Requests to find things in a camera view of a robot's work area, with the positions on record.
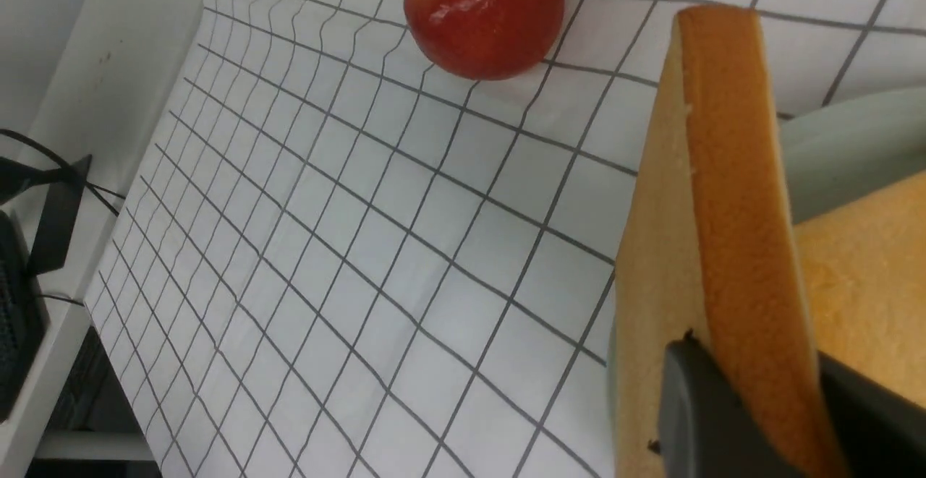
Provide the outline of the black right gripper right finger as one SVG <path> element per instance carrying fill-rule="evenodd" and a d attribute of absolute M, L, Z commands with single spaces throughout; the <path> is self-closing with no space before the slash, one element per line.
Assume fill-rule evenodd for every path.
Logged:
<path fill-rule="evenodd" d="M 923 477 L 925 410 L 820 354 L 821 388 L 853 477 Z"/>

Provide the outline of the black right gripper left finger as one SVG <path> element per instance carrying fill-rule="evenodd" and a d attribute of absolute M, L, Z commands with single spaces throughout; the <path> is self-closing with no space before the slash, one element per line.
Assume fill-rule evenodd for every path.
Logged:
<path fill-rule="evenodd" d="M 691 330 L 666 346 L 657 437 L 667 477 L 800 477 L 775 451 Z"/>

